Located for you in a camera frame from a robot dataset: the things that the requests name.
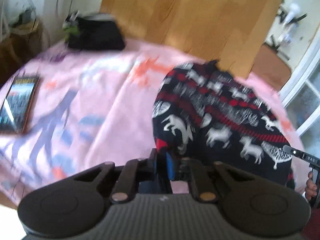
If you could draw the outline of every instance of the black bag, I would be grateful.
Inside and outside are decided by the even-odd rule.
[[[124,38],[110,14],[87,16],[72,14],[67,17],[64,30],[69,34],[67,44],[72,49],[123,50]]]

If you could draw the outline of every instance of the white window frame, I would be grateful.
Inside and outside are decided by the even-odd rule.
[[[284,107],[286,107],[297,95],[303,85],[307,85],[320,99],[320,91],[309,81],[309,77],[320,62],[320,29],[318,29],[312,43],[305,55],[293,71],[291,78],[279,92]],[[308,117],[308,119],[297,129],[301,136],[320,116],[320,106]]]

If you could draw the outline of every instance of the wooden panel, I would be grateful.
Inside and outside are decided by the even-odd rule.
[[[126,37],[166,44],[246,77],[281,0],[103,0]]]

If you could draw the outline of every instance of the circular cover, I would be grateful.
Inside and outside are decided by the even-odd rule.
[[[19,205],[18,216],[28,233],[46,238],[75,236],[95,226],[105,212],[100,194],[83,183],[46,188],[31,192]]]
[[[310,206],[292,190],[265,187],[255,181],[241,183],[222,202],[226,219],[239,230],[262,237],[289,236],[302,230],[310,218]]]

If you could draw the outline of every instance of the bed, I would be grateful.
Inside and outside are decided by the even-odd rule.
[[[271,108],[292,147],[302,150],[277,94],[290,71],[261,53],[280,0],[196,0],[199,7],[190,7],[192,1],[103,0],[101,11],[115,15],[131,37],[122,52],[79,52],[59,43],[17,71],[38,73],[41,82],[28,132],[0,136],[0,190],[18,204],[30,191],[99,163],[124,165],[148,157],[155,148],[151,116],[163,78],[177,65],[217,57],[222,70],[238,76]],[[195,22],[191,13],[197,13]],[[12,80],[0,90],[1,104]],[[303,191],[308,164],[294,157],[292,169],[296,190]],[[182,182],[172,187],[186,191]]]

